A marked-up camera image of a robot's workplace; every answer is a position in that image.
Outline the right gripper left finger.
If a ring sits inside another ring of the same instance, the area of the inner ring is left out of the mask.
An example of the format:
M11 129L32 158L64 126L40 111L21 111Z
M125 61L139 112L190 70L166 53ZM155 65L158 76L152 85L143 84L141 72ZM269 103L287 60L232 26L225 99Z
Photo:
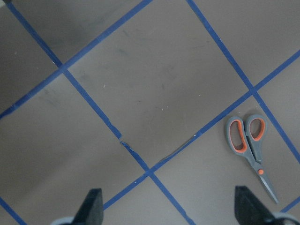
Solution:
M73 225L101 225L103 222L103 196L102 189L93 188L85 197L78 212L76 213Z

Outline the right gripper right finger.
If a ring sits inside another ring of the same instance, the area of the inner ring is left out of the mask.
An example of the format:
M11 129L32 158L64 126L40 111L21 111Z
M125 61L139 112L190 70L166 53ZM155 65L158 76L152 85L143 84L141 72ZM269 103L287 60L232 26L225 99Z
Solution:
M275 217L246 186L236 186L234 215L239 225L273 225Z

